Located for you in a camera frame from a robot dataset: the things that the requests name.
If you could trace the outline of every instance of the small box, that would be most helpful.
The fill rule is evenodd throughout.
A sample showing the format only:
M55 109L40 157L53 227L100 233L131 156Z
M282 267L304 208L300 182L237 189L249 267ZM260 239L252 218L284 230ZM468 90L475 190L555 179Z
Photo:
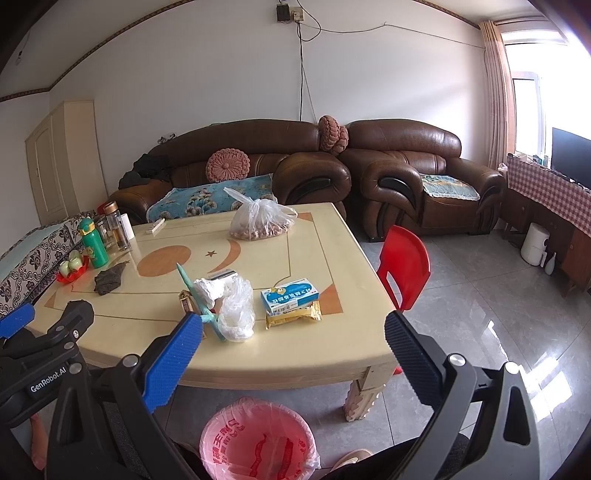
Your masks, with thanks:
M307 278L277 285L261 292L262 302L271 316L307 306L318 300L318 297L318 290Z

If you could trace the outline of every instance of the cream table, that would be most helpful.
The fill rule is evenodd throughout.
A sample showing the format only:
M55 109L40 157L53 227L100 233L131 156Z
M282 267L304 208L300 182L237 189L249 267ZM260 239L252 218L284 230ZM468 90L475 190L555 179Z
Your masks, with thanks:
M229 267L255 290L255 334L244 343L220 342L209 325L181 384L206 388L264 390L351 380L347 420L363 418L398 365L384 340L393 309L369 261L331 203L297 205L287 235L239 241L228 235L233 212L167 220L156 234L134 227L132 250L111 253L102 269L128 260L122 285L99 296L98 270L68 285L54 282L35 305L29 328L45 333L70 300L87 300L94 324L78 345L88 363L111 367L128 353L142 353L169 334L183 317L183 281L176 263L192 278ZM321 322L296 321L265 329L260 291L306 277L321 292Z

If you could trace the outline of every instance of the leather armchair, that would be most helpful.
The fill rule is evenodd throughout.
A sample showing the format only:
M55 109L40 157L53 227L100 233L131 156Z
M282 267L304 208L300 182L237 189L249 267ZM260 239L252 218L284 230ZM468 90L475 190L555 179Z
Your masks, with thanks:
M404 119L362 120L348 129L349 147L339 156L353 178L345 206L370 240L383 240L391 225L418 235L489 233L495 226L505 179L459 158L462 145L454 134ZM462 180L480 200L430 197L421 173Z

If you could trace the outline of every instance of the green water bottle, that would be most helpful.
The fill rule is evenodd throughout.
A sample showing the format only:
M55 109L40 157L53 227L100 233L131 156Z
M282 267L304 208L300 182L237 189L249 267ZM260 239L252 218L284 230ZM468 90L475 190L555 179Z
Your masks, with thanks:
M99 268L105 265L109 261L109 256L100 239L100 233L95 228L95 223L88 217L83 218L78 225L78 231L82 236L82 243L87 248L92 266Z

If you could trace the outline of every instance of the snack package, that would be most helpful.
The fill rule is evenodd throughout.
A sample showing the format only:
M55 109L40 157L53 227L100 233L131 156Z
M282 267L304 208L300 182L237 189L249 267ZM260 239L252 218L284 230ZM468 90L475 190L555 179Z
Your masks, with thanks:
M230 197L242 202L230 224L230 236L259 240L286 233L295 223L297 212L268 199L252 200L236 190L224 188Z

